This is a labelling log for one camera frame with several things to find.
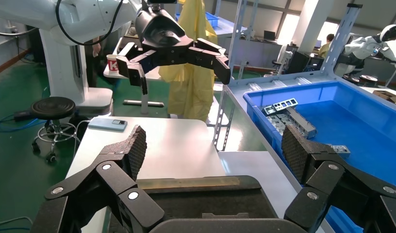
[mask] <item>blue container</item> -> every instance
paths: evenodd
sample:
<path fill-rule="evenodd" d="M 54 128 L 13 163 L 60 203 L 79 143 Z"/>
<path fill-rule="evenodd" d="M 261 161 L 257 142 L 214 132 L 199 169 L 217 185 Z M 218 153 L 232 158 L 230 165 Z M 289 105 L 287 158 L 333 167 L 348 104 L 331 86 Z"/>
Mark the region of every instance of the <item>blue container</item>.
<path fill-rule="evenodd" d="M 295 98 L 297 111 L 318 131 L 312 141 L 346 145 L 351 151 L 347 163 L 396 185 L 395 109 L 337 81 L 253 91 L 243 97 L 248 115 L 285 163 L 282 136 L 260 108 Z M 335 207 L 326 219 L 337 233 L 362 233 Z"/>
<path fill-rule="evenodd" d="M 176 22 L 178 21 L 180 15 L 181 14 L 176 14 L 175 15 Z M 208 12 L 205 12 L 205 15 L 206 15 L 207 20 L 209 21 L 209 23 L 211 24 L 212 27 L 217 27 L 218 26 L 219 17 L 216 17 L 216 16 L 214 16 L 211 13 L 208 13 Z"/>

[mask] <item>computer monitor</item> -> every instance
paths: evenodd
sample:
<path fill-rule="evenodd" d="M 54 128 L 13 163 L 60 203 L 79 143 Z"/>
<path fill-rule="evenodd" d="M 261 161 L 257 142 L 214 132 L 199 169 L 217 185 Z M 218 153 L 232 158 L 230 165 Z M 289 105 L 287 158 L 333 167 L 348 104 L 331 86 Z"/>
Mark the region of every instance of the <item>computer monitor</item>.
<path fill-rule="evenodd" d="M 275 32 L 263 31 L 263 38 L 265 40 L 275 40 Z"/>
<path fill-rule="evenodd" d="M 322 41 L 317 40 L 314 47 L 315 47 L 315 48 L 320 48 L 321 45 L 322 45 Z"/>

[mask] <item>white pillar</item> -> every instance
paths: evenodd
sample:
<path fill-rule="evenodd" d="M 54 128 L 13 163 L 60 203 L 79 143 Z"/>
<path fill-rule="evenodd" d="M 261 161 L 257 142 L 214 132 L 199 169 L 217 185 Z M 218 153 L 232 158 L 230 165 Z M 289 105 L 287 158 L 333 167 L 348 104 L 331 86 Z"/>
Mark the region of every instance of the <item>white pillar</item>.
<path fill-rule="evenodd" d="M 312 52 L 334 0 L 305 0 L 292 41 L 299 52 Z"/>

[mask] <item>blue cable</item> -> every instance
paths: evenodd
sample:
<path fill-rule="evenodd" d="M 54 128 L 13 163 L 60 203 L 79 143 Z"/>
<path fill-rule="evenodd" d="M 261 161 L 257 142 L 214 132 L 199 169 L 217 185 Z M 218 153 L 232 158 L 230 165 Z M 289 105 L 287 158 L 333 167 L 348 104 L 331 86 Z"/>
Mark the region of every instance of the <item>blue cable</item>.
<path fill-rule="evenodd" d="M 26 231 L 30 231 L 30 229 L 26 228 L 26 227 L 13 227 L 13 228 L 2 228 L 2 229 L 0 229 L 0 232 L 9 231 L 9 230 L 26 230 Z"/>
<path fill-rule="evenodd" d="M 6 120 L 7 118 L 11 117 L 11 116 L 13 116 L 13 114 L 12 114 L 12 115 L 9 115 L 9 116 L 5 116 L 4 118 L 0 119 L 0 123 L 1 123 L 2 121 Z M 34 120 L 32 120 L 31 122 L 29 122 L 28 124 L 26 124 L 26 125 L 24 125 L 24 126 L 21 126 L 21 127 L 19 127 L 19 128 L 5 127 L 5 126 L 2 126 L 2 125 L 0 124 L 0 133 L 11 133 L 11 132 L 19 131 L 19 130 L 24 130 L 24 129 L 30 128 L 30 127 L 32 127 L 32 126 L 36 126 L 36 125 L 43 124 L 43 123 L 46 122 L 46 121 L 43 121 L 43 122 L 34 123 L 34 122 L 36 122 L 37 120 L 38 120 L 38 119 L 34 119 Z"/>

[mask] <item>white tabletop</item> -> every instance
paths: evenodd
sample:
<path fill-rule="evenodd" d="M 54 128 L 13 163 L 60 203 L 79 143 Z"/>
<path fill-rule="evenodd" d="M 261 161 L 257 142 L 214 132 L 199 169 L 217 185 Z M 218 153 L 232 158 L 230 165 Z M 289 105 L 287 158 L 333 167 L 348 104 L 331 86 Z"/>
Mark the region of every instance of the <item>white tabletop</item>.
<path fill-rule="evenodd" d="M 387 91 L 389 93 L 396 95 L 396 91 L 389 88 L 373 88 L 373 87 L 364 87 L 364 86 L 361 86 L 360 88 L 368 91 L 369 93 L 373 93 L 374 91 Z"/>
<path fill-rule="evenodd" d="M 89 166 L 106 145 L 125 140 L 135 125 L 146 131 L 145 160 L 138 179 L 224 176 L 221 160 L 204 122 L 187 119 L 108 117 L 126 120 L 124 132 L 87 129 L 66 177 Z M 102 231 L 106 209 L 98 211 L 83 233 Z"/>

